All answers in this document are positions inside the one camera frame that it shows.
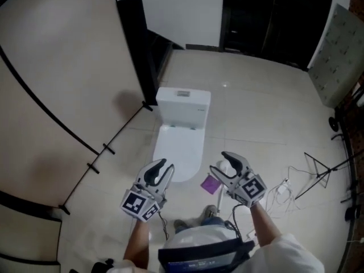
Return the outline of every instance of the forearm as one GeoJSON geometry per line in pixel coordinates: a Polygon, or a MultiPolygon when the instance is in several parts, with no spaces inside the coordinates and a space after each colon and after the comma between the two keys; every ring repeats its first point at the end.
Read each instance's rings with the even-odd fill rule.
{"type": "Polygon", "coordinates": [[[261,247],[269,245],[276,237],[281,235],[279,229],[259,203],[250,208],[250,211],[261,247]]]}
{"type": "Polygon", "coordinates": [[[147,269],[149,261],[149,227],[146,222],[136,221],[125,250],[124,260],[132,261],[138,268],[147,269]]]}

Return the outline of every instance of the toilet tank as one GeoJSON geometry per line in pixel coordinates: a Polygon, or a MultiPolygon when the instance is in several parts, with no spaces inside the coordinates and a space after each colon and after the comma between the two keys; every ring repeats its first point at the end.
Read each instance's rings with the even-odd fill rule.
{"type": "Polygon", "coordinates": [[[209,91],[160,87],[156,100],[164,125],[204,129],[209,112],[209,91]]]}

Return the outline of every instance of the white sleeve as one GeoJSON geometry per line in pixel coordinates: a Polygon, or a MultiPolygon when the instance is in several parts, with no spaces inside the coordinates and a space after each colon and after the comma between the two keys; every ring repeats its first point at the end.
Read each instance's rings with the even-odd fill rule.
{"type": "Polygon", "coordinates": [[[123,260],[121,263],[116,263],[114,268],[111,268],[107,273],[147,273],[145,269],[137,268],[132,261],[123,260]]]}
{"type": "Polygon", "coordinates": [[[298,243],[292,234],[281,235],[271,244],[261,247],[246,261],[244,273],[324,273],[324,265],[298,243]]]}

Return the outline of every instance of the jeans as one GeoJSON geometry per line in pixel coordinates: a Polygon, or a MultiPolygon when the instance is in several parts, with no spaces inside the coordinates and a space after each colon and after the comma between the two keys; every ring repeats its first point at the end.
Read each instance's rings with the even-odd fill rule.
{"type": "MultiPolygon", "coordinates": [[[[201,222],[200,226],[204,226],[204,225],[218,225],[218,226],[222,226],[223,228],[225,228],[225,221],[221,218],[221,217],[217,217],[217,216],[213,216],[213,217],[208,217],[206,219],[204,219],[201,222]]],[[[176,228],[176,234],[180,233],[183,230],[187,230],[192,228],[191,226],[179,226],[176,228]]]]}

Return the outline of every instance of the person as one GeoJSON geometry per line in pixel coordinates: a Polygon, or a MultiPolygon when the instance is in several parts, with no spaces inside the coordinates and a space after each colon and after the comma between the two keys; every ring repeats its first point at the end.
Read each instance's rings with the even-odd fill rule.
{"type": "MultiPolygon", "coordinates": [[[[325,272],[322,263],[303,248],[292,234],[282,234],[279,231],[259,203],[252,206],[250,211],[260,248],[233,272],[325,272]]],[[[201,246],[236,238],[235,231],[225,227],[223,219],[217,217],[217,208],[214,205],[205,209],[200,226],[190,227],[182,220],[176,220],[174,226],[176,234],[166,242],[165,249],[201,246]]],[[[148,223],[137,220],[123,261],[107,273],[148,272],[148,247],[148,223]]]]}

